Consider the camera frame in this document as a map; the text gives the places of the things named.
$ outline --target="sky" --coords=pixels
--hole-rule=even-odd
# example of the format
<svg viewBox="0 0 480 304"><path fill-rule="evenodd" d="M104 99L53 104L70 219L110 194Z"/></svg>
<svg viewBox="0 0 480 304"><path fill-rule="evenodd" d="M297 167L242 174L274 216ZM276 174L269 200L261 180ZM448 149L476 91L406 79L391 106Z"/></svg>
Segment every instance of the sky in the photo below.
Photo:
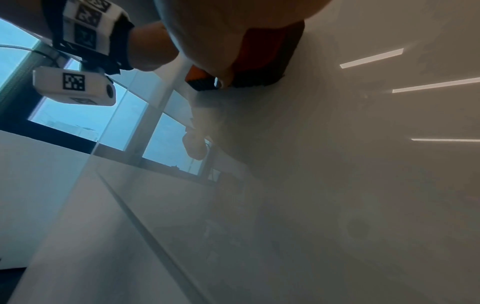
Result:
<svg viewBox="0 0 480 304"><path fill-rule="evenodd" d="M0 19L0 44L34 48L38 42L37 38ZM27 55L28 51L0 48L0 86ZM74 60L66 66L66 69L75 71L79 68L79 62ZM30 120L124 150L149 105L121 85L115 83L114 86L114 106L63 104L45 98ZM202 162L188 157L182 143L184 134L184 125L162 114L144 158L198 174Z"/></svg>

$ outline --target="white light strip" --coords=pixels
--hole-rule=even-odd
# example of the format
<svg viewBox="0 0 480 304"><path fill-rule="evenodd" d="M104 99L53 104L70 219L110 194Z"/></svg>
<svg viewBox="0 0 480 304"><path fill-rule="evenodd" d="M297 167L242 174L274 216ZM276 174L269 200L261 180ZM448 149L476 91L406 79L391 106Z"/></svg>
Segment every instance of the white light strip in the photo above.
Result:
<svg viewBox="0 0 480 304"><path fill-rule="evenodd" d="M403 53L404 53L404 49L395 50L395 51L391 51L391 52L388 52L388 53L383 53L383 54L380 54L380 55L375 55L375 56L372 56L372 57L367 57L367 58L355 60L355 61L352 61L352 62L347 62L347 63L344 63L344 64L340 65L340 67L342 69L351 68L351 67L355 67L355 66L359 66L359 65L364 65L364 64L370 63L370 62L383 60L383 59L387 59L387 58L390 58L390 57L395 57L395 56L401 55Z"/></svg>
<svg viewBox="0 0 480 304"><path fill-rule="evenodd" d="M465 79L465 80L442 82L442 83L439 83L439 84L432 84L432 85L419 86L419 87L395 89L395 90L392 90L392 93L395 94L395 93L403 93L403 92L411 92L411 91L419 91L419 90L436 89L436 88L443 88L443 87L467 85L467 84L478 83L478 82L480 82L480 77Z"/></svg>
<svg viewBox="0 0 480 304"><path fill-rule="evenodd" d="M413 141L480 143L480 139L432 139L412 138Z"/></svg>

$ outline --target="window pane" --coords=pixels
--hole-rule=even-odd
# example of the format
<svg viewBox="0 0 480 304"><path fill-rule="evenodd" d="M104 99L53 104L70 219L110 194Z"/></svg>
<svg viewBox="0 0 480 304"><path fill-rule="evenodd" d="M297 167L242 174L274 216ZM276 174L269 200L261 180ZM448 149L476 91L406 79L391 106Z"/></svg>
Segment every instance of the window pane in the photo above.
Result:
<svg viewBox="0 0 480 304"><path fill-rule="evenodd" d="M71 60L65 68L78 71L80 63ZM50 98L44 98L33 112L30 120L89 140L98 141L127 91L116 83L113 85L116 89L117 103L111 107L64 104Z"/></svg>
<svg viewBox="0 0 480 304"><path fill-rule="evenodd" d="M182 142L185 133L184 125L164 113L153 132L143 157L166 166L176 166L182 171L197 175L202 161L194 160L188 156Z"/></svg>
<svg viewBox="0 0 480 304"><path fill-rule="evenodd" d="M146 101L127 92L101 137L100 143L122 151L125 150L147 106Z"/></svg>
<svg viewBox="0 0 480 304"><path fill-rule="evenodd" d="M33 49L39 42L24 30L0 19L0 44ZM0 87L29 54L29 51L0 48Z"/></svg>

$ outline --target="qr code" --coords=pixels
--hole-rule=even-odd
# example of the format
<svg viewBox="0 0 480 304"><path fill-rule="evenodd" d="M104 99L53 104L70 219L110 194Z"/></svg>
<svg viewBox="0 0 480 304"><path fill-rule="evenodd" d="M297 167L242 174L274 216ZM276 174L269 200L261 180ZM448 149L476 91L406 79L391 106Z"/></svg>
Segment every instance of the qr code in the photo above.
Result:
<svg viewBox="0 0 480 304"><path fill-rule="evenodd" d="M74 28L76 44L93 50L97 49L97 33L94 30L78 23L75 23Z"/></svg>
<svg viewBox="0 0 480 304"><path fill-rule="evenodd" d="M97 10L106 13L112 4L105 0L85 0L88 4L96 8Z"/></svg>
<svg viewBox="0 0 480 304"><path fill-rule="evenodd" d="M71 91L85 91L85 75L64 73L63 89Z"/></svg>
<svg viewBox="0 0 480 304"><path fill-rule="evenodd" d="M81 105L97 105L98 104L95 101L93 101L91 99L88 99L88 98L70 97L70 99L72 99L73 101L75 101L76 103L81 104Z"/></svg>
<svg viewBox="0 0 480 304"><path fill-rule="evenodd" d="M80 4L75 19L96 28L99 26L102 14L86 5Z"/></svg>

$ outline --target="person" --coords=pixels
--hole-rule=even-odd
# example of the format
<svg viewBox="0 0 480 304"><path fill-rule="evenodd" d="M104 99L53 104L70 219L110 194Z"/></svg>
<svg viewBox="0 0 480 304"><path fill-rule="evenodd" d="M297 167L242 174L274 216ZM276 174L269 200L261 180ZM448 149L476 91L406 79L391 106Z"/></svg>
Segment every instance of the person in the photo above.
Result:
<svg viewBox="0 0 480 304"><path fill-rule="evenodd" d="M248 29L278 29L307 19L331 0L154 0L161 21L135 27L128 37L130 65L152 71L180 52L228 87ZM42 0L0 0L0 18L40 36L52 33Z"/></svg>

